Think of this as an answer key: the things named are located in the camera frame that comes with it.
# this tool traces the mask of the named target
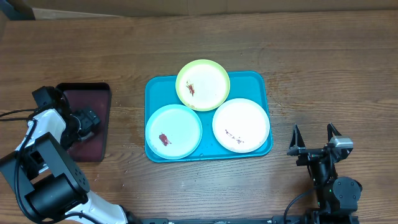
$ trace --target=yellow-green plate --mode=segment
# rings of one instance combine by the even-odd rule
[[[177,75],[175,89],[181,102],[197,111],[209,111],[224,103],[229,76],[218,63],[200,59],[186,64]]]

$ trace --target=blue tray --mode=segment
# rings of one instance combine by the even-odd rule
[[[269,117],[266,87],[260,74],[252,71],[243,71],[228,72],[228,75],[231,80],[231,90],[229,91],[229,95],[226,100],[235,98],[252,100],[262,106]],[[182,102],[175,91],[176,79],[176,75],[155,77],[147,83],[145,87],[145,126],[149,117],[157,109],[169,104],[182,105]],[[198,148],[192,154],[182,159],[164,159],[152,152],[145,141],[145,153],[147,154],[147,157],[154,162],[200,161],[208,159],[232,159],[264,156],[271,150],[274,143],[271,129],[269,130],[269,135],[265,143],[255,151],[241,154],[225,149],[220,143],[218,143],[213,134],[213,128],[211,127],[213,115],[216,110],[217,109],[206,112],[196,111],[203,126],[203,136]]]

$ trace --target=plate rim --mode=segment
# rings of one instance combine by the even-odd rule
[[[209,108],[203,108],[203,109],[199,109],[199,108],[195,108],[195,107],[191,107],[190,104],[188,104],[186,101],[183,100],[179,89],[180,86],[180,82],[181,79],[183,77],[183,74],[190,68],[192,68],[194,65],[199,65],[199,64],[206,64],[206,65],[211,65],[214,67],[217,67],[217,69],[221,70],[221,74],[225,77],[226,81],[227,81],[227,87],[226,87],[226,93],[225,96],[223,98],[222,101],[220,101],[217,105],[214,105],[212,107]],[[193,109],[195,111],[211,111],[219,106],[221,106],[227,99],[228,95],[229,95],[229,91],[231,89],[231,80],[229,79],[229,75],[228,72],[225,70],[225,68],[223,68],[219,63],[212,61],[212,60],[208,60],[208,59],[198,59],[198,60],[194,60],[189,62],[188,64],[184,65],[184,67],[181,68],[181,70],[178,72],[177,74],[177,79],[175,81],[175,91],[177,92],[177,96],[180,99],[180,101],[187,107],[189,107],[190,109]]]
[[[152,126],[151,124],[154,122],[154,120],[160,114],[162,114],[165,111],[170,110],[170,109],[181,109],[181,110],[184,110],[184,111],[188,111],[190,114],[192,114],[195,117],[195,120],[199,124],[199,128],[200,128],[200,135],[199,135],[198,142],[196,143],[195,147],[193,147],[192,150],[189,151],[188,153],[186,153],[186,154],[184,154],[182,156],[178,156],[178,157],[169,157],[169,156],[166,156],[164,154],[160,154],[160,153],[156,152],[152,148],[152,144],[150,144],[150,137],[148,136],[149,135],[149,128]],[[198,146],[199,146],[199,144],[201,142],[202,136],[203,136],[203,126],[202,126],[202,123],[201,123],[201,120],[200,120],[199,116],[191,108],[189,108],[189,107],[187,107],[185,105],[171,104],[171,105],[165,105],[165,106],[157,109],[154,113],[151,114],[151,116],[149,117],[148,122],[146,122],[146,126],[145,126],[145,139],[146,139],[147,145],[152,150],[152,152],[154,152],[154,154],[156,154],[156,155],[158,155],[158,156],[160,156],[161,158],[164,158],[164,159],[170,159],[170,160],[182,159],[184,157],[189,156],[190,154],[192,154],[198,148]]]
[[[268,124],[267,135],[266,135],[266,138],[263,139],[263,140],[261,141],[261,144],[259,145],[259,147],[255,148],[255,149],[250,149],[250,150],[246,150],[246,151],[237,151],[237,150],[234,150],[234,149],[229,149],[228,147],[226,147],[226,146],[219,140],[218,135],[215,133],[215,122],[216,122],[216,118],[218,117],[218,114],[220,113],[220,111],[221,111],[224,107],[230,105],[231,103],[234,103],[234,101],[246,101],[246,102],[248,102],[248,103],[254,105],[256,108],[260,108],[260,109],[261,109],[261,110],[260,110],[261,114],[262,114],[262,115],[265,115],[265,118],[266,118],[266,125]],[[232,152],[237,152],[237,153],[244,154],[244,153],[249,153],[249,152],[252,152],[252,151],[255,151],[255,150],[259,149],[259,148],[267,141],[267,139],[268,139],[268,137],[269,137],[269,133],[271,132],[271,123],[270,123],[270,121],[269,121],[269,117],[268,117],[268,115],[267,115],[267,112],[266,112],[265,109],[264,109],[262,106],[260,106],[258,103],[254,102],[254,101],[252,101],[252,100],[249,100],[249,99],[245,99],[245,98],[235,98],[235,99],[230,99],[230,100],[228,100],[227,102],[223,103],[219,108],[217,108],[217,110],[216,110],[216,112],[214,113],[214,116],[213,116],[213,121],[211,122],[211,128],[212,128],[212,130],[213,130],[213,134],[214,134],[216,140],[217,140],[218,143],[220,143],[225,149],[227,149],[227,150],[229,150],[229,151],[232,151]]]

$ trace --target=food scrap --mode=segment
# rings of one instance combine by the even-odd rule
[[[162,141],[164,146],[171,144],[171,142],[167,139],[167,136],[163,133],[159,136],[159,139]]]
[[[189,93],[191,93],[193,96],[193,94],[195,93],[195,90],[193,89],[193,84],[188,84],[187,82],[187,88],[189,89]]]
[[[225,133],[226,133],[226,135],[228,135],[228,136],[231,137],[232,139],[235,139],[236,142],[237,142],[238,144],[244,143],[244,141],[240,140],[241,137],[238,137],[238,138],[236,139],[235,136],[233,136],[231,133],[229,133],[226,129],[225,129]]]

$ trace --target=wooden table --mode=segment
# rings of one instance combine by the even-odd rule
[[[91,189],[139,217],[259,218],[283,214],[312,186],[286,156],[292,125],[307,147],[329,122],[354,140],[341,176],[362,183],[361,223],[397,223],[398,12],[316,12],[7,22],[0,45],[0,112],[33,108],[31,91],[106,82],[113,91],[106,156],[80,163]],[[266,83],[274,147],[264,157],[156,164],[144,153],[144,88],[208,58]],[[0,156],[24,122],[0,124]],[[27,223],[0,178],[0,220]],[[315,207],[297,202],[290,214]]]

